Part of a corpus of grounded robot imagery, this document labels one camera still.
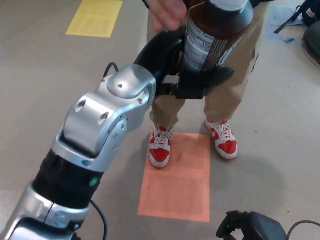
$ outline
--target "brown bottle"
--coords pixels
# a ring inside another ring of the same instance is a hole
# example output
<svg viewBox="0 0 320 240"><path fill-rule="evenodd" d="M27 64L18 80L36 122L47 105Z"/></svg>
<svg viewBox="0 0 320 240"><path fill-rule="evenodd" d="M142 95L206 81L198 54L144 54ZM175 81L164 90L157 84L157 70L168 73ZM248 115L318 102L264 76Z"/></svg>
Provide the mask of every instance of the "brown bottle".
<svg viewBox="0 0 320 240"><path fill-rule="evenodd" d="M254 16L248 0L205 0L192 7L189 14L181 70L194 73L221 66Z"/></svg>

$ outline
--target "person's right leg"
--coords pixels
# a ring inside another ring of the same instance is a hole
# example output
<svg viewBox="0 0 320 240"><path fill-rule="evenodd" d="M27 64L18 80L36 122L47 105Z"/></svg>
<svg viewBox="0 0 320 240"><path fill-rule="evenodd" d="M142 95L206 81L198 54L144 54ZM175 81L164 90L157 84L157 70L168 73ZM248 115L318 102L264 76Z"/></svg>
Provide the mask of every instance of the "person's right leg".
<svg viewBox="0 0 320 240"><path fill-rule="evenodd" d="M147 42L157 34L149 15ZM152 104L150 118L154 122L154 127L149 142L148 157L156 168L164 168L169 162L173 127L178 122L178 112L185 102L186 100L176 99L175 96L161 96Z"/></svg>

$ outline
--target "person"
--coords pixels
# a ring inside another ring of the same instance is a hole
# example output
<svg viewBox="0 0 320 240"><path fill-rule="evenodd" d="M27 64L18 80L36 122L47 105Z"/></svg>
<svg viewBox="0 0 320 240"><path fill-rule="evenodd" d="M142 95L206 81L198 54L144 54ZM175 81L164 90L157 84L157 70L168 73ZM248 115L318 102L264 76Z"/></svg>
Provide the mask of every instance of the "person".
<svg viewBox="0 0 320 240"><path fill-rule="evenodd" d="M160 31L175 31L181 25L186 25L190 6L201 2L203 0L144 0L149 8L147 41ZM238 143L231 129L230 119L243 100L248 76L258 59L269 3L266 0L251 0L251 4L254 7L252 23L224 63L224 66L235 70L234 75L205 97L204 123L212 134L217 153L225 160L233 160L238 156ZM164 168L170 160L174 125L179 121L178 113L185 102L166 95L152 104L150 118L154 127L149 141L148 158L156 168Z"/></svg>

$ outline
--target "black bag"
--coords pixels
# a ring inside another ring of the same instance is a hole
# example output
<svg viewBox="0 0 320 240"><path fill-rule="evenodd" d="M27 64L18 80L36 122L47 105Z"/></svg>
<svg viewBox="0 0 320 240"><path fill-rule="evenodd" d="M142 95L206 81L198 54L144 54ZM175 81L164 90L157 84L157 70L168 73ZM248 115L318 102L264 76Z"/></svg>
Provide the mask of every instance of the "black bag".
<svg viewBox="0 0 320 240"><path fill-rule="evenodd" d="M320 0L308 1L305 9L302 12L302 19L307 27L320 20Z"/></svg>
<svg viewBox="0 0 320 240"><path fill-rule="evenodd" d="M312 24L304 33L302 45L307 57L320 66L320 21Z"/></svg>

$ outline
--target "red and white sneaker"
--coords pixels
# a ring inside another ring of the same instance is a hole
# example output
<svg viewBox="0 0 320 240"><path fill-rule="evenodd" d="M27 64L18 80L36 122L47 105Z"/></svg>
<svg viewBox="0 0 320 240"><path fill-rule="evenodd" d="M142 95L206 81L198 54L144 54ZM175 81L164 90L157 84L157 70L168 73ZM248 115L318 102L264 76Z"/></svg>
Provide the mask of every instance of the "red and white sneaker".
<svg viewBox="0 0 320 240"><path fill-rule="evenodd" d="M155 167L162 169L167 166L170 159L170 147L173 128L167 130L163 126L154 125L149 142L149 160Z"/></svg>
<svg viewBox="0 0 320 240"><path fill-rule="evenodd" d="M235 159L238 156L238 144L231 131L229 121L210 122L206 118L204 123L212 133L218 154L226 160Z"/></svg>

